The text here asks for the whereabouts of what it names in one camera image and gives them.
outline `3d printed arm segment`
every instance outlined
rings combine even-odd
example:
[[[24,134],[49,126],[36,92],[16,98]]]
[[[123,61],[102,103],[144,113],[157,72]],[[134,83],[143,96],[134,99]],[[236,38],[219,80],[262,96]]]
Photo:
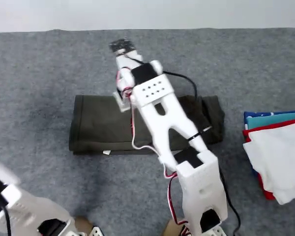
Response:
[[[132,87],[131,103],[139,110],[152,135],[159,161],[172,171],[177,171],[183,191],[182,208],[188,221],[187,227],[193,236],[200,236],[227,218],[227,202],[219,176],[218,160],[207,149],[196,126],[183,111],[171,83],[163,74],[161,64],[155,60],[145,64],[131,60],[132,57],[142,57],[133,45],[124,50],[120,42],[122,40],[118,40],[113,49],[116,50],[114,52],[120,52],[116,60],[122,71],[117,88],[123,91],[126,87]],[[115,97],[121,111],[130,108],[128,99],[120,95]],[[156,111],[155,105],[158,103],[163,106],[165,115]],[[173,156],[168,136],[170,128],[189,141],[192,153],[182,151]]]

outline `gray carpet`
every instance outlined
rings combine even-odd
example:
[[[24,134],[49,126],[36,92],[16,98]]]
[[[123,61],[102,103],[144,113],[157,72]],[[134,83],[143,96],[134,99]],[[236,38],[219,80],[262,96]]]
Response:
[[[295,235],[295,200],[267,201],[242,148],[243,111],[295,110],[295,29],[54,30],[0,34],[0,161],[31,193],[72,215],[85,215],[106,236],[158,236],[170,219],[167,181],[156,156],[79,156],[68,150],[76,94],[109,95],[116,63],[108,44],[127,36],[145,60],[217,94],[225,140],[212,146],[228,181],[240,235]],[[171,78],[177,95],[191,94]],[[179,215],[181,190],[173,186]],[[223,227],[236,226],[230,211]]]

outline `black cable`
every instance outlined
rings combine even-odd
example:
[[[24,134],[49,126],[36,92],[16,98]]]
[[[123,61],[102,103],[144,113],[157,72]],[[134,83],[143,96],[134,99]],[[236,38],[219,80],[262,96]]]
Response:
[[[219,168],[219,169],[220,169],[221,180],[222,180],[222,183],[223,183],[223,186],[224,186],[224,190],[225,190],[226,200],[227,200],[228,204],[230,205],[231,209],[233,210],[233,212],[235,213],[235,215],[237,217],[237,220],[238,220],[238,225],[237,225],[237,227],[233,231],[233,236],[236,236],[236,232],[240,229],[240,226],[241,226],[240,216],[239,216],[237,210],[235,209],[235,207],[232,204],[232,201],[231,201],[231,198],[230,198],[230,195],[229,195],[229,192],[228,192],[228,187],[227,187],[227,184],[226,184],[224,175],[222,173],[221,168]]]
[[[12,236],[9,212],[8,212],[8,210],[5,208],[5,206],[1,206],[1,208],[2,208],[2,210],[3,210],[3,212],[4,212],[4,215],[5,215],[6,229],[7,229],[7,232],[8,232],[8,236]]]
[[[4,203],[0,200],[0,208],[3,210],[4,215],[5,215],[5,220],[6,220],[6,229],[7,229],[7,233],[8,236],[12,236],[11,233],[11,222],[10,222],[10,215],[8,210],[6,209]]]
[[[174,75],[174,76],[182,77],[182,78],[186,79],[187,81],[189,81],[189,82],[192,84],[192,87],[193,87],[193,90],[194,90],[195,102],[197,102],[197,100],[198,100],[198,90],[197,90],[197,85],[195,84],[195,82],[192,81],[192,79],[188,78],[188,77],[185,76],[185,75],[181,75],[181,74],[174,73],[174,72],[170,72],[170,71],[166,71],[166,70],[164,70],[163,72],[164,72],[164,74],[168,74],[168,75]]]
[[[129,59],[131,59],[131,60],[133,60],[133,61],[135,61],[135,62],[141,64],[141,65],[144,64],[143,61],[140,61],[140,60],[137,60],[137,59],[131,58],[131,57],[129,57],[127,54],[124,54],[124,56],[125,56],[126,58],[129,58]],[[193,87],[193,90],[194,90],[195,102],[198,101],[198,90],[197,90],[197,85],[195,84],[195,82],[193,82],[192,79],[188,78],[188,77],[185,76],[185,75],[181,75],[181,74],[174,73],[174,72],[170,72],[170,71],[166,71],[166,70],[164,70],[163,72],[164,72],[164,74],[167,74],[167,75],[173,75],[173,76],[182,77],[182,78],[186,79],[189,83],[191,83],[191,84],[192,84],[192,87]]]

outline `wooden block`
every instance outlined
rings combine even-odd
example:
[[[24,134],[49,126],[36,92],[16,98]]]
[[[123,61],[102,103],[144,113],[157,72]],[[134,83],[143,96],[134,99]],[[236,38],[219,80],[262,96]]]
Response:
[[[162,236],[179,236],[183,225],[177,225],[173,219],[168,221]]]

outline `teal fabric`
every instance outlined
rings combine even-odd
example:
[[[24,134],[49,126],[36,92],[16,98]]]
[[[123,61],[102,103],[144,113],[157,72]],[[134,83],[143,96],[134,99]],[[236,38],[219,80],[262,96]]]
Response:
[[[248,117],[248,129],[261,127],[269,124],[280,123],[288,120],[295,119],[295,113],[279,114],[268,117]]]

